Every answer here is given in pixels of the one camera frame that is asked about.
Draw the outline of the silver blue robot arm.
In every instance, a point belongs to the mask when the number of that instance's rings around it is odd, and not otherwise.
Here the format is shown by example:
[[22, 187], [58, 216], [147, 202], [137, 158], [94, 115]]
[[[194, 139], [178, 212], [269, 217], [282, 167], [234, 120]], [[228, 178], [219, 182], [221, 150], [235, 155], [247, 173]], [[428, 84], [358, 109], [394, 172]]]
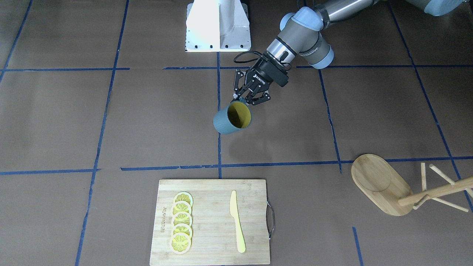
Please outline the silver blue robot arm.
[[246, 71], [236, 69], [231, 103], [255, 106], [269, 101], [271, 84], [284, 87], [288, 83], [296, 56], [304, 58], [309, 68], [333, 68], [334, 51], [322, 31], [376, 4], [376, 0], [327, 0], [286, 14], [280, 21], [279, 34], [264, 52], [248, 51], [256, 55], [254, 65]]

